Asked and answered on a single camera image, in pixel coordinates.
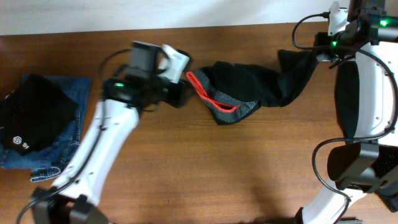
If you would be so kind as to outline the black leggings red grey waistband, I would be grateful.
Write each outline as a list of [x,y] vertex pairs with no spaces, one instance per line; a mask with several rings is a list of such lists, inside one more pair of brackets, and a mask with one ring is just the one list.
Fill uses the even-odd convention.
[[318,62],[314,52],[279,50],[281,71],[217,61],[186,73],[218,125],[238,123],[262,107],[285,107],[303,91]]

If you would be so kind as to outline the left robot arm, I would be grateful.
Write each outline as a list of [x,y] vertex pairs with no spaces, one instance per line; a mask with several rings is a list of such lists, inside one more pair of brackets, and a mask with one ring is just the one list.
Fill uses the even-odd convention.
[[34,190],[16,222],[31,211],[34,223],[109,223],[98,205],[120,149],[143,112],[161,102],[186,103],[190,87],[182,73],[191,62],[183,50],[140,41],[107,56],[98,68],[100,99],[85,137],[51,187]]

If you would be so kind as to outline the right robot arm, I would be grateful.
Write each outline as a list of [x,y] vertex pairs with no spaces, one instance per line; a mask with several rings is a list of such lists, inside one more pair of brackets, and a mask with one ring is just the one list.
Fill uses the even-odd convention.
[[328,177],[295,223],[343,223],[352,204],[397,181],[397,18],[384,1],[334,2],[322,16],[328,30],[313,50],[332,67],[354,63],[356,116],[353,133],[334,139]]

